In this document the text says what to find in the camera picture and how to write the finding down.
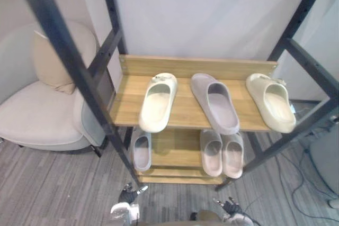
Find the cream slide sandal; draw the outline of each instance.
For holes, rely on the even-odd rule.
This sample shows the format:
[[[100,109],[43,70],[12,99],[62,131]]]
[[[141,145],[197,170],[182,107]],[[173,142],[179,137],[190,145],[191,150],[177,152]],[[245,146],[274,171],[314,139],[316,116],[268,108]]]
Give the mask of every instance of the cream slide sandal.
[[[240,133],[221,136],[222,163],[224,174],[230,178],[240,178],[244,166],[244,142]]]
[[[285,82],[264,74],[252,74],[246,87],[266,125],[274,131],[289,133],[296,126],[296,118],[288,101]]]
[[[202,167],[206,174],[217,177],[222,172],[222,140],[212,129],[201,130],[200,151]]]
[[[151,134],[134,127],[131,137],[131,149],[134,168],[138,171],[148,170],[152,162]]]
[[[162,73],[151,79],[139,115],[141,129],[150,133],[165,129],[176,90],[177,80],[173,74]]]

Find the chair leg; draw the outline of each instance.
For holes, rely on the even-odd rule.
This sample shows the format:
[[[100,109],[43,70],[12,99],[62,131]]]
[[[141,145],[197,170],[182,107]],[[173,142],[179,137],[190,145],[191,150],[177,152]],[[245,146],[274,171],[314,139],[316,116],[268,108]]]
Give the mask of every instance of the chair leg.
[[[100,151],[98,150],[97,147],[93,146],[93,145],[90,145],[90,147],[92,148],[92,150],[95,152],[95,154],[100,158],[101,157],[101,153]]]

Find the chair cushion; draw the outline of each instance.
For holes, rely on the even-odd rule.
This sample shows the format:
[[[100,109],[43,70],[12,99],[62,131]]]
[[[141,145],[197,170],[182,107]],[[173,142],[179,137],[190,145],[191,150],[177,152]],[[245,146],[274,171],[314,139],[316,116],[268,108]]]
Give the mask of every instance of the chair cushion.
[[[34,32],[33,63],[38,79],[53,89],[71,94],[75,84],[47,37]]]
[[[51,146],[81,139],[73,126],[74,98],[40,81],[28,85],[0,105],[0,137]]]

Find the slipper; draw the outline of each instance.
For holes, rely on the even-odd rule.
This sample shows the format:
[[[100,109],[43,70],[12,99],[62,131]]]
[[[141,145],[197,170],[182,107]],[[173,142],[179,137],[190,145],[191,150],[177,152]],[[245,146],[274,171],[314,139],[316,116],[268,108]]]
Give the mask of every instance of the slipper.
[[[274,131],[290,133],[296,126],[296,118],[288,101],[285,82],[264,74],[252,74],[246,79],[246,87],[266,125]]]
[[[205,129],[200,132],[200,151],[202,168],[211,177],[222,172],[222,140],[214,130]]]
[[[131,137],[131,148],[134,168],[138,171],[148,170],[152,161],[151,134],[134,127]]]
[[[148,84],[139,115],[139,126],[145,132],[161,132],[170,118],[177,80],[173,74],[154,76]]]
[[[230,178],[240,178],[244,165],[244,142],[240,133],[222,135],[223,172]]]
[[[208,74],[194,74],[191,89],[217,133],[229,135],[239,131],[239,118],[225,84]]]

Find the metal frame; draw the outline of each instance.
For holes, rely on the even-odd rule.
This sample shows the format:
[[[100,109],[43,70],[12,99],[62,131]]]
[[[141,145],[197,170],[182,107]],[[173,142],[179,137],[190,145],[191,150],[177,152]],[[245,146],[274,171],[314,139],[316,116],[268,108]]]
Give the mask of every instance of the metal frame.
[[[287,50],[324,90],[328,95],[329,100],[325,103],[321,103],[321,106],[313,111],[312,115],[307,116],[300,124],[298,124],[291,133],[282,134],[282,138],[265,151],[261,150],[255,133],[248,133],[251,147],[256,156],[244,167],[243,175],[280,153],[293,139],[304,137],[313,128],[324,125],[331,116],[338,115],[339,83],[306,50],[292,39],[315,1],[316,0],[301,1],[291,21],[269,56],[268,61],[277,61],[283,51]],[[235,181],[235,179],[226,178],[222,184],[216,186],[216,191],[233,181]]]
[[[98,54],[95,56],[88,69],[86,69],[84,62],[82,61],[81,55],[66,27],[65,21],[55,0],[27,0],[27,2],[32,8],[54,49],[58,52],[59,58],[84,96],[86,103],[105,131],[106,137],[113,144],[136,184],[140,186],[139,179],[119,136],[118,128],[113,124],[106,106],[102,102],[96,89],[115,48],[120,45],[120,49],[122,51],[124,50],[124,48],[122,48],[124,44],[121,40],[122,32],[120,26],[118,26],[119,21],[117,21],[118,15],[114,0],[106,0],[110,10],[110,17],[113,17],[111,18],[113,29],[100,47]],[[98,152],[96,147],[91,146],[91,148],[96,153]]]
[[[38,18],[46,35],[49,37],[53,47],[58,52],[59,57],[67,68],[75,84],[83,94],[90,109],[104,129],[106,137],[113,144],[134,181],[138,186],[140,186],[140,182],[126,151],[126,148],[128,148],[130,143],[132,128],[128,129],[124,142],[122,142],[117,132],[117,127],[112,123],[109,113],[107,112],[106,107],[96,90],[96,86],[100,81],[103,72],[106,70],[106,66],[116,47],[118,47],[120,53],[126,53],[119,14],[116,8],[116,0],[105,0],[112,24],[112,31],[109,33],[88,69],[86,69],[81,56],[77,51],[55,1],[27,1]],[[250,172],[269,158],[279,153],[289,144],[291,140],[302,137],[315,126],[319,126],[328,121],[332,115],[338,114],[338,82],[292,39],[314,2],[315,0],[301,1],[268,60],[276,61],[285,49],[288,50],[296,61],[299,62],[309,74],[311,74],[314,80],[326,92],[330,99],[315,110],[312,115],[305,118],[301,124],[297,125],[293,132],[283,134],[280,140],[264,151],[262,151],[255,133],[250,132],[248,136],[256,157],[244,167],[244,174]],[[222,184],[216,187],[216,191],[225,187],[232,181],[234,181],[234,179],[226,178]]]

